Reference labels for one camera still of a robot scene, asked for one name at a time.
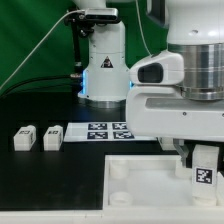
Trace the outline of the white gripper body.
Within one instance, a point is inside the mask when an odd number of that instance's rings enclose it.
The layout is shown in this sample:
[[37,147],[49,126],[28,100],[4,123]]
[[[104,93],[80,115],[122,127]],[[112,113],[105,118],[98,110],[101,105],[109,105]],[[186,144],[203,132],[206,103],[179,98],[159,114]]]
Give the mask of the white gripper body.
[[134,135],[224,142],[224,100],[188,100],[174,87],[135,85],[126,122]]

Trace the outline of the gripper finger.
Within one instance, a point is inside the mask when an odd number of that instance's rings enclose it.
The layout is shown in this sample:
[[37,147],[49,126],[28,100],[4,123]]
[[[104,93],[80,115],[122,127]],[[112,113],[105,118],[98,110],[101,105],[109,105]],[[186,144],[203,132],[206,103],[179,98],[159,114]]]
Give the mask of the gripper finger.
[[187,164],[187,157],[189,154],[189,150],[187,146],[185,145],[185,142],[183,139],[174,139],[173,140],[173,145],[178,152],[178,154],[181,156],[181,162],[182,166],[185,167]]

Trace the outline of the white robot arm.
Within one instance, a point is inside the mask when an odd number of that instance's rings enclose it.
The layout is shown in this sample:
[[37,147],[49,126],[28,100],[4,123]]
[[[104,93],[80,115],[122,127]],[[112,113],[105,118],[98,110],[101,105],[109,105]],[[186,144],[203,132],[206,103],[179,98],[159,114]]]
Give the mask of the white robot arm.
[[82,99],[123,102],[134,135],[224,141],[224,0],[147,0],[149,18],[168,29],[166,49],[132,67],[124,24],[106,4],[133,0],[72,1],[92,28]]

